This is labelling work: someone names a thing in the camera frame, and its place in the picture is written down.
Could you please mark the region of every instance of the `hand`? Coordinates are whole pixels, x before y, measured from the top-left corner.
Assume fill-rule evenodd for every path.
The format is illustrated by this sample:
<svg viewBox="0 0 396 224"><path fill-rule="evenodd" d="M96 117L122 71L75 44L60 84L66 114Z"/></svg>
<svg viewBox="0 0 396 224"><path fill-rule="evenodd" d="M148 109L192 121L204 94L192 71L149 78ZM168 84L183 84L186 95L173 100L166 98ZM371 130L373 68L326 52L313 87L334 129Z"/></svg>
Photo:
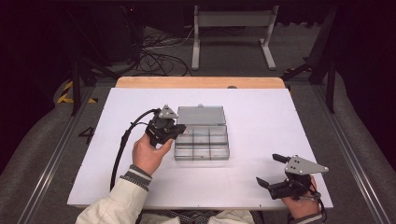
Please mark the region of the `hand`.
<svg viewBox="0 0 396 224"><path fill-rule="evenodd" d="M315 190L317 188L317 183L315 178L311 176L312 185L311 189ZM307 192L305 196L311 197L311 193ZM314 200L293 200L291 197L282 198L282 202L289 208L291 215L297 219L300 217L306 217L315 214L320 211L318 201Z"/></svg>
<svg viewBox="0 0 396 224"><path fill-rule="evenodd" d="M134 143L133 163L149 175L152 175L161 165L163 156L171 149L173 139L169 139L160 148L149 144L149 136L143 136Z"/></svg>

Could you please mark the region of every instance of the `white metal frame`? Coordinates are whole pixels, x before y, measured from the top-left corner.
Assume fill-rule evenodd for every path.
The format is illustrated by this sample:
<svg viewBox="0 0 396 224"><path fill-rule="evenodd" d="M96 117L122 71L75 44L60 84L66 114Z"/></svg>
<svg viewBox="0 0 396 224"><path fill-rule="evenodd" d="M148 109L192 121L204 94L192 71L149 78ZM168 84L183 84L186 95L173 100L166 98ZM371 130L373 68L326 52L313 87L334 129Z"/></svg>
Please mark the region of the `white metal frame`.
<svg viewBox="0 0 396 224"><path fill-rule="evenodd" d="M268 68L275 70L275 62L268 45L274 29L278 8L279 6L274 6L272 10L264 11L199 11L199 7L195 6L192 70L198 70L199 68L199 28L214 26L267 26L265 38L260 39L260 43Z"/></svg>

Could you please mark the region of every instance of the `clear plastic box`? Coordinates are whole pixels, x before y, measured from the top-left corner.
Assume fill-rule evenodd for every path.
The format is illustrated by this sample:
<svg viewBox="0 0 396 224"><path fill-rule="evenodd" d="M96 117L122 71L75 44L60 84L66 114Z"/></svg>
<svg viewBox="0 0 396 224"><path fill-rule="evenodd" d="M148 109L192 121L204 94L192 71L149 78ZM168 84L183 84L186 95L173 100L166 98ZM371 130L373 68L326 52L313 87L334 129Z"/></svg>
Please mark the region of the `clear plastic box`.
<svg viewBox="0 0 396 224"><path fill-rule="evenodd" d="M180 106L177 123L186 131L175 142L177 161L230 159L227 126L222 106Z"/></svg>

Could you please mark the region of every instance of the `white tabletop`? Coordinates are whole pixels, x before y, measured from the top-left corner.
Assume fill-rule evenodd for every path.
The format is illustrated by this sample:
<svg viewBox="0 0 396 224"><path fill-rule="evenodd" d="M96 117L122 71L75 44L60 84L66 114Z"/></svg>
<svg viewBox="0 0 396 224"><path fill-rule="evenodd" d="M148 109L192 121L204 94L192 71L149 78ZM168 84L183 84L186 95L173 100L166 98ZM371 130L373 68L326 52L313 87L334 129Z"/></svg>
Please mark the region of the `white tabletop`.
<svg viewBox="0 0 396 224"><path fill-rule="evenodd" d="M230 142L228 161L175 161L173 149L153 175L144 207L150 209L278 209L256 176L284 181L286 164L272 154L316 162L287 89L112 89L81 164L68 204L87 206L109 193L111 172L125 130L144 112L169 105L222 105ZM152 114L141 121L149 122ZM122 154L118 175L132 162L132 147L146 129L136 126ZM314 175L326 207L332 201L321 174Z"/></svg>

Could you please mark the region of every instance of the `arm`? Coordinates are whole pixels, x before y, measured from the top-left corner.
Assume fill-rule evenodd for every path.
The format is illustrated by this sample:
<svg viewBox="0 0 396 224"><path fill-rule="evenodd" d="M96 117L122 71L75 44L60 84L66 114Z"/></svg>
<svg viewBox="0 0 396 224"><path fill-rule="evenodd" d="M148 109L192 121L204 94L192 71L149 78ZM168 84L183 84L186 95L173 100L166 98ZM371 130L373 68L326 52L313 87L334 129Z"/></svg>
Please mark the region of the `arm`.
<svg viewBox="0 0 396 224"><path fill-rule="evenodd" d="M315 178L311 176L312 186L314 190L317 187ZM282 198L282 202L289 208L292 216L291 224L309 223L317 224L322 223L322 214L319 209L319 203L316 200L293 200L292 198Z"/></svg>
<svg viewBox="0 0 396 224"><path fill-rule="evenodd" d="M135 223L149 194L151 175L172 143L170 139L156 149L144 134L134 143L133 164L129 171L120 177L109 196L86 208L76 223Z"/></svg>

